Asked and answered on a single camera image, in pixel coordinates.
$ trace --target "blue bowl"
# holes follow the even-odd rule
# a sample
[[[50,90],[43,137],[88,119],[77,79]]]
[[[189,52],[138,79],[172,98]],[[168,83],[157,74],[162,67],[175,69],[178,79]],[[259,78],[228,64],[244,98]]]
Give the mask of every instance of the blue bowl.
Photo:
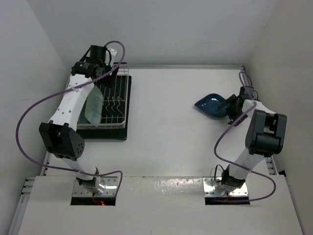
[[[199,100],[197,103],[195,103],[195,106],[211,116],[214,116],[216,118],[223,118],[227,116],[227,106],[223,107],[220,110],[217,109],[218,106],[224,101],[225,99],[219,94],[209,94],[203,99]]]

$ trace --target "white platform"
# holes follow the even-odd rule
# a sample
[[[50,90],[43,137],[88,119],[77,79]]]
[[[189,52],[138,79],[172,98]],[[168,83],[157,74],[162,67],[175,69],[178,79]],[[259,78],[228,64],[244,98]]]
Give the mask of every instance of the white platform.
[[[133,78],[128,139],[86,141],[82,158],[100,172],[122,170],[126,176],[201,176],[222,163],[213,147],[228,127],[225,118],[213,120],[194,104],[210,93],[224,98],[238,94],[239,70],[131,69]],[[249,120],[221,142],[221,156],[236,160],[245,147]],[[51,165],[67,167],[52,156]],[[268,174],[265,161],[256,170]],[[74,175],[49,169],[47,175]]]
[[[282,176],[273,176],[277,192],[271,198],[250,206],[204,203],[201,177],[212,176],[216,164],[227,166],[213,147],[228,120],[210,119],[193,105],[210,93],[238,94],[238,72],[130,69],[128,139],[87,141],[82,156],[101,173],[119,169],[127,176],[116,206],[70,206],[73,173],[49,169],[35,180],[19,234],[302,234]],[[248,126],[246,120],[225,137],[221,156],[239,156]],[[50,164],[66,166],[54,156]],[[265,161],[255,170],[268,175]],[[255,175],[248,176],[247,186],[250,198],[267,195],[273,187]]]
[[[201,178],[125,177],[116,206],[70,206],[75,177],[38,176],[19,235],[300,235],[283,176],[245,206],[206,206]],[[251,176],[251,198],[272,190]]]

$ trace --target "purple cable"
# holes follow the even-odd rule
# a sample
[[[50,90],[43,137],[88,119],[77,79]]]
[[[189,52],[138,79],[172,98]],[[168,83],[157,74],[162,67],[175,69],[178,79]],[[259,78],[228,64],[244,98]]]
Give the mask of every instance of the purple cable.
[[[248,78],[249,84],[250,84],[250,86],[252,87],[252,86],[253,86],[253,85],[252,85],[252,79],[251,79],[251,77],[249,76],[249,74],[247,74],[245,71],[240,71],[240,72],[239,72],[239,77],[240,77],[241,75],[243,75],[243,74]]]
[[[248,75],[246,72],[240,71],[240,72],[239,72],[239,80],[240,80],[242,86],[244,87],[244,89],[246,90],[246,92],[248,93],[250,99],[254,101],[254,98],[253,98],[252,95],[249,93],[249,91],[247,90],[247,88],[246,88],[246,86],[245,86],[245,84],[244,84],[244,81],[243,81],[243,78],[242,78],[242,75],[243,75],[243,74],[246,75],[247,77],[249,77],[249,75]],[[259,197],[259,198],[255,198],[255,199],[250,199],[250,200],[234,200],[234,201],[216,200],[216,201],[220,201],[220,202],[223,202],[223,203],[224,203],[224,202],[226,202],[226,203],[240,203],[240,202],[259,201],[259,200],[263,200],[263,199],[266,199],[266,198],[271,197],[271,196],[275,193],[275,191],[276,191],[276,183],[275,183],[275,181],[274,181],[272,178],[270,178],[270,177],[268,177],[267,175],[264,175],[264,174],[262,174],[262,173],[259,173],[259,172],[250,170],[249,168],[247,168],[247,167],[245,167],[245,166],[243,166],[243,165],[240,165],[240,164],[237,164],[237,163],[235,163],[235,162],[229,161],[229,160],[227,160],[227,159],[225,159],[225,158],[222,158],[221,156],[219,156],[219,155],[217,154],[217,146],[219,145],[219,143],[221,142],[221,140],[223,139],[223,137],[234,127],[234,125],[235,125],[240,119],[242,119],[247,113],[249,113],[249,112],[250,112],[251,110],[253,110],[255,107],[256,107],[256,103],[254,103],[251,108],[249,108],[249,109],[246,110],[243,114],[241,114],[240,117],[237,118],[237,119],[223,132],[223,134],[222,134],[222,135],[219,137],[219,139],[216,141],[216,144],[215,144],[215,146],[214,146],[214,154],[215,154],[215,156],[216,156],[218,159],[222,160],[223,162],[226,162],[226,163],[228,163],[228,164],[233,164],[233,165],[235,165],[235,166],[237,166],[237,167],[240,167],[240,168],[242,168],[242,169],[251,171],[251,173],[253,173],[253,174],[260,175],[260,176],[262,176],[262,177],[264,177],[264,178],[267,178],[267,179],[271,180],[272,183],[273,183],[273,185],[274,185],[274,189],[273,189],[273,191],[272,191],[270,194],[268,194],[268,195],[266,195],[266,196],[264,196],[264,197]]]
[[[109,44],[112,44],[112,43],[117,43],[117,44],[120,44],[123,48],[123,54],[122,54],[122,57],[120,59],[120,61],[109,71],[107,72],[106,74],[96,78],[95,80],[92,80],[92,81],[89,81],[89,82],[86,82],[86,83],[83,83],[81,85],[78,85],[76,87],[74,87],[74,89],[79,89],[79,88],[82,88],[83,86],[86,86],[90,83],[95,83],[103,78],[105,78],[106,76],[108,76],[111,72],[114,72],[123,62],[124,60],[124,57],[125,57],[125,47],[124,45],[119,42],[119,41],[110,41],[108,43],[105,44],[105,47],[107,47]],[[74,170],[74,169],[70,169],[70,168],[63,168],[63,167],[58,167],[58,166],[52,166],[52,165],[45,165],[39,161],[36,161],[35,159],[32,159],[30,156],[28,156],[28,154],[24,151],[24,149],[22,148],[21,146],[21,143],[20,143],[20,137],[19,137],[19,130],[20,130],[20,126],[21,126],[21,123],[24,119],[24,117],[26,116],[26,114],[32,110],[35,106],[37,106],[38,104],[48,100],[48,99],[51,99],[53,97],[56,97],[58,95],[61,95],[61,94],[65,94],[65,93],[68,93],[68,92],[71,92],[73,91],[73,89],[67,89],[67,90],[64,90],[64,91],[60,91],[60,92],[57,92],[55,94],[51,94],[39,101],[37,101],[36,103],[34,103],[33,105],[31,105],[28,109],[26,109],[26,111],[23,113],[23,115],[21,116],[17,126],[16,126],[16,131],[15,131],[15,139],[16,139],[16,143],[18,145],[18,148],[19,150],[21,151],[21,153],[28,159],[30,160],[32,163],[35,163],[37,165],[40,165],[42,167],[46,167],[46,168],[52,168],[52,169],[58,169],[58,170],[67,170],[67,171],[73,171],[73,172],[79,172],[81,174],[84,174],[84,175],[89,175],[89,176],[107,176],[107,175],[112,175],[112,174],[115,174],[115,173],[120,173],[121,174],[121,178],[120,178],[120,181],[119,181],[119,184],[118,184],[118,187],[116,189],[116,193],[115,193],[115,197],[117,196],[117,193],[119,191],[119,188],[121,186],[121,183],[122,183],[122,178],[123,178],[123,172],[121,170],[116,170],[116,171],[112,171],[112,172],[109,172],[109,173],[105,173],[105,174],[90,174],[90,173],[87,173],[87,172],[82,172],[82,171],[78,171],[78,170]]]

